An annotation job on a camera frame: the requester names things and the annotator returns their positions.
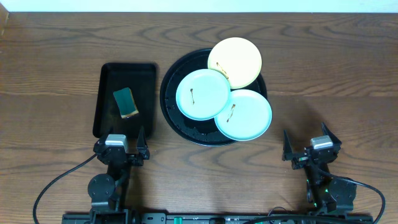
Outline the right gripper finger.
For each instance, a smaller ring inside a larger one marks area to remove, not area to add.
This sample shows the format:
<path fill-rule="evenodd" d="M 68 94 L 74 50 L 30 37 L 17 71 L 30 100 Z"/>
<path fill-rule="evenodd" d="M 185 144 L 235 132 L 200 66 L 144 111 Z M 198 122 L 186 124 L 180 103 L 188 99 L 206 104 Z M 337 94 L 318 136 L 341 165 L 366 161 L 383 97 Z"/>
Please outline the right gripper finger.
<path fill-rule="evenodd" d="M 282 160 L 291 161 L 293 156 L 294 155 L 292 152 L 292 145 L 290 143 L 289 136 L 287 134 L 287 131 L 284 130 L 284 146 L 283 146 Z"/>
<path fill-rule="evenodd" d="M 341 145 L 341 141 L 328 129 L 324 122 L 322 122 L 322 132 L 324 135 L 329 136 L 334 145 Z"/>

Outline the green yellow sponge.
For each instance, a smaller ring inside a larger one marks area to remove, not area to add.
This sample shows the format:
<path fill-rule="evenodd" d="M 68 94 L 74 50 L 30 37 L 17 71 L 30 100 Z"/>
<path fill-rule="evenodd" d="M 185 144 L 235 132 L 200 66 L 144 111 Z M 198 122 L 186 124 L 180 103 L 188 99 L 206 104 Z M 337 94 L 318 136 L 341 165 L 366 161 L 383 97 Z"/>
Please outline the green yellow sponge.
<path fill-rule="evenodd" d="M 122 119 L 135 116 L 139 113 L 130 88 L 126 87 L 113 92 Z"/>

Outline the mint plate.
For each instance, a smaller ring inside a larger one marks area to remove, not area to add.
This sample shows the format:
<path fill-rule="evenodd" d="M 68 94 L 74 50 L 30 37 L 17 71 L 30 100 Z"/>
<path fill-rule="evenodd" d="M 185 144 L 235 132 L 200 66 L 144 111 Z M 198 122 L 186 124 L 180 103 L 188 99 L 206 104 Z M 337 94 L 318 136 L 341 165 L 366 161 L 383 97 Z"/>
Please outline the mint plate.
<path fill-rule="evenodd" d="M 264 134 L 272 121 L 267 99 L 252 90 L 231 92 L 226 107 L 215 117 L 219 131 L 235 141 L 250 141 Z"/>
<path fill-rule="evenodd" d="M 200 69 L 182 79 L 175 99 L 183 115 L 195 121 L 205 121 L 223 110 L 230 94 L 230 85 L 224 75 L 215 70 Z"/>

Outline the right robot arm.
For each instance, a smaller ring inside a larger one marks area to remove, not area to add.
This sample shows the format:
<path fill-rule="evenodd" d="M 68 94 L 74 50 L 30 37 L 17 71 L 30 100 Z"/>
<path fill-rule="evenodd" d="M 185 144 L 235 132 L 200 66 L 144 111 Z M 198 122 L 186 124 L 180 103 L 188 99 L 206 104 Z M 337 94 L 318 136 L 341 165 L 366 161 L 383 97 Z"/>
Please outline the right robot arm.
<path fill-rule="evenodd" d="M 322 124 L 323 135 L 312 138 L 303 152 L 294 152 L 284 131 L 283 161 L 290 161 L 293 170 L 303 169 L 307 177 L 307 200 L 314 205 L 310 215 L 344 217 L 353 210 L 356 184 L 330 176 L 328 164 L 335 161 L 341 141 Z"/>

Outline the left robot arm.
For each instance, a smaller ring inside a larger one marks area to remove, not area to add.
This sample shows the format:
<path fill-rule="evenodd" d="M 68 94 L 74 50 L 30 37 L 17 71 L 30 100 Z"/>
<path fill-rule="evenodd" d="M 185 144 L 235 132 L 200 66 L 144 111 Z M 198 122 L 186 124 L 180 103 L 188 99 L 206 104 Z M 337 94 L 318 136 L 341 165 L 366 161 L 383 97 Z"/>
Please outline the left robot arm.
<path fill-rule="evenodd" d="M 88 223 L 140 223 L 139 215 L 125 207 L 127 188 L 132 167 L 144 165 L 150 158 L 145 131 L 140 127 L 136 153 L 128 152 L 127 137 L 123 134 L 105 134 L 95 143 L 96 158 L 107 165 L 105 174 L 94 176 L 88 184 L 91 210 Z"/>

